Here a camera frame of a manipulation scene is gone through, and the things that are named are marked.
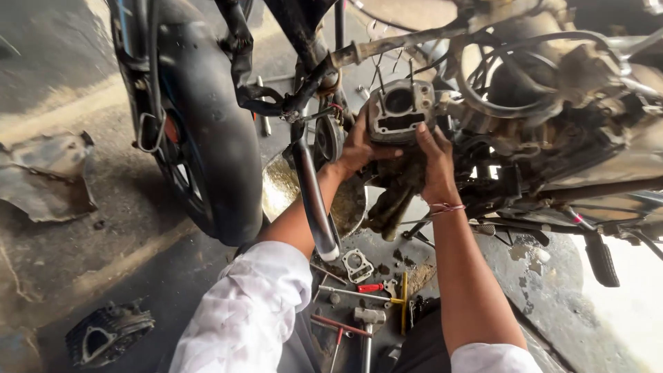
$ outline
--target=concrete floor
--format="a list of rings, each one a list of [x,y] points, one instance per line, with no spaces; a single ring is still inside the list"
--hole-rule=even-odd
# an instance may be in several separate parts
[[[439,13],[428,12],[423,19],[409,17],[412,12],[403,11],[393,0],[365,3],[386,16],[402,15],[397,19],[420,28],[444,24],[444,19],[455,15],[443,2],[435,2],[435,6],[442,6]],[[367,40],[367,19],[349,9],[348,35]],[[269,12],[257,11],[251,26],[257,51],[254,74],[292,73],[295,53]],[[327,40],[333,40],[329,17],[325,33]],[[370,63],[344,70],[343,86],[353,109],[362,102],[354,88],[368,86],[373,76]],[[404,75],[406,64],[399,66]],[[107,300],[122,303],[137,297],[145,297],[143,304],[157,319],[157,328],[139,345],[140,351],[130,352],[133,358],[127,356],[103,370],[154,372],[156,367],[167,365],[162,356],[174,346],[198,299],[234,253],[233,248],[197,230],[166,189],[151,157],[131,148],[133,132],[123,86],[117,76],[109,80],[95,93],[107,98],[105,105],[94,107],[93,100],[78,100],[46,114],[50,117],[14,122],[30,120],[33,126],[20,130],[16,125],[0,126],[2,141],[53,128],[88,131],[97,144],[90,188],[99,204],[99,212],[63,224],[35,224],[12,206],[0,204],[0,372],[68,370],[64,333]],[[275,88],[282,93],[288,89]],[[272,130],[274,135],[261,139],[263,164],[289,140],[287,124],[274,119]],[[372,192],[369,199],[376,197]],[[420,204],[413,206],[406,219],[419,218],[423,209]],[[93,224],[101,219],[109,226],[94,230]],[[430,227],[424,233],[432,237]],[[536,250],[526,236],[517,238],[518,245],[511,249],[493,238],[477,238],[505,293],[536,328],[535,337],[543,349],[559,354],[577,371],[663,370],[657,353],[663,347],[658,337],[663,324],[657,317],[661,304],[651,296],[657,294],[657,279],[663,276],[657,274],[661,263],[644,247],[609,242],[622,287],[606,289],[593,279],[579,239],[554,236],[545,249],[551,259],[539,266],[533,254]],[[372,232],[362,231],[344,240],[343,247],[359,247],[375,265],[389,266],[388,278],[403,269],[402,264],[396,267],[392,258],[399,248],[416,263],[410,278],[418,279],[421,292],[434,295],[437,291],[431,266],[433,252],[420,242],[397,240],[389,244]],[[358,300],[356,304],[344,302],[343,307],[332,310],[324,300],[319,301],[320,307],[339,319],[359,305]],[[323,353],[328,354],[333,337],[324,330],[314,329],[314,334]],[[387,334],[379,344],[397,340],[394,333]],[[357,341],[354,343],[344,345],[339,355],[348,366],[357,364],[356,354],[350,353],[356,351]]]

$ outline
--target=motorcycle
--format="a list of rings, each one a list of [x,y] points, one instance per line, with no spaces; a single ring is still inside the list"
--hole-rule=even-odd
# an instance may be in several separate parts
[[[433,40],[449,39],[447,50],[426,52],[435,61],[411,67],[405,79],[383,84],[376,71],[381,83],[369,96],[367,131],[372,142],[402,147],[404,155],[362,170],[366,183],[386,189],[365,226],[394,240],[404,224],[404,211],[424,183],[426,160],[414,137],[423,121],[453,144],[456,185],[476,232],[524,232],[543,245],[549,239],[542,232],[581,234],[592,270],[607,287],[619,286],[619,279],[602,235],[642,242],[663,259],[656,246],[663,235],[663,29],[642,37],[579,30],[564,0],[454,3],[456,20],[423,31],[361,9],[408,33],[346,44],[342,0],[265,0],[298,55],[295,93],[284,97],[248,83],[251,0],[215,0],[228,26],[223,38],[186,0],[114,1],[113,40],[137,147],[154,155],[203,232],[238,246],[262,222],[251,112],[281,117],[290,124],[289,151],[317,251],[334,260],[340,242],[316,168],[340,156],[343,129],[355,121],[341,68],[398,48],[426,52]],[[620,3],[639,17],[663,12],[656,0]],[[332,6],[334,51],[320,31]],[[472,44],[481,58],[467,74],[463,51]],[[433,82],[415,79],[429,69],[437,71]],[[308,115],[314,96],[319,110]],[[309,121],[316,123],[312,151]],[[427,218],[405,238],[420,238]]]

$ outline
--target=rubber foot peg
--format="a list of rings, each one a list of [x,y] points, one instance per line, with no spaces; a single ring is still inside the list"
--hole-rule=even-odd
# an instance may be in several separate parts
[[[597,242],[586,246],[585,251],[596,281],[605,287],[619,287],[619,278],[617,278],[613,257],[610,255],[608,245]]]

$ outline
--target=hammer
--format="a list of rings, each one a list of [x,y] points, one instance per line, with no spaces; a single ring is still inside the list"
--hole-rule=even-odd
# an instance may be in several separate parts
[[[384,311],[356,307],[355,320],[362,321],[364,323],[364,331],[372,334],[373,325],[384,324],[387,320],[387,315]],[[362,348],[364,358],[361,361],[361,373],[370,373],[371,371],[371,343],[372,338],[365,336]]]

